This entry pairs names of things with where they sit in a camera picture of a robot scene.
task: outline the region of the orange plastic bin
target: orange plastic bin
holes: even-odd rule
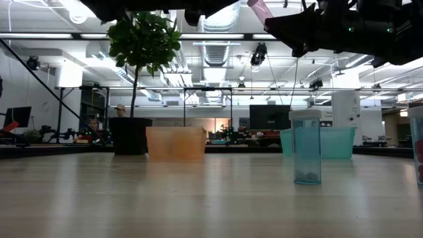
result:
[[[203,161],[206,132],[195,127],[147,127],[151,161]]]

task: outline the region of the ventilation duct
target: ventilation duct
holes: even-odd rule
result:
[[[207,33],[234,32],[238,25],[241,2],[238,1],[209,17],[202,19],[201,31]],[[230,46],[202,46],[203,66],[211,67],[203,69],[204,80],[207,83],[222,83],[226,77],[225,67],[228,66]],[[207,92],[206,97],[215,97],[216,93]],[[208,99],[210,102],[218,102],[217,98]]]

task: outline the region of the table surface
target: table surface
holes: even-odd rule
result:
[[[87,153],[0,160],[0,237],[423,237],[412,159],[324,161],[293,183],[281,154],[204,163]]]

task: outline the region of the computer monitor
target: computer monitor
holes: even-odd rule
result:
[[[6,127],[12,122],[18,122],[18,127],[27,128],[29,124],[29,118],[31,117],[31,108],[31,106],[20,108],[8,108],[6,112],[4,127]]]
[[[250,129],[285,130],[291,128],[287,105],[250,105]]]

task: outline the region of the teal plastic bin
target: teal plastic bin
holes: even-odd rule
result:
[[[321,128],[322,159],[351,159],[356,131],[354,128]],[[280,132],[283,154],[292,156],[291,129]]]

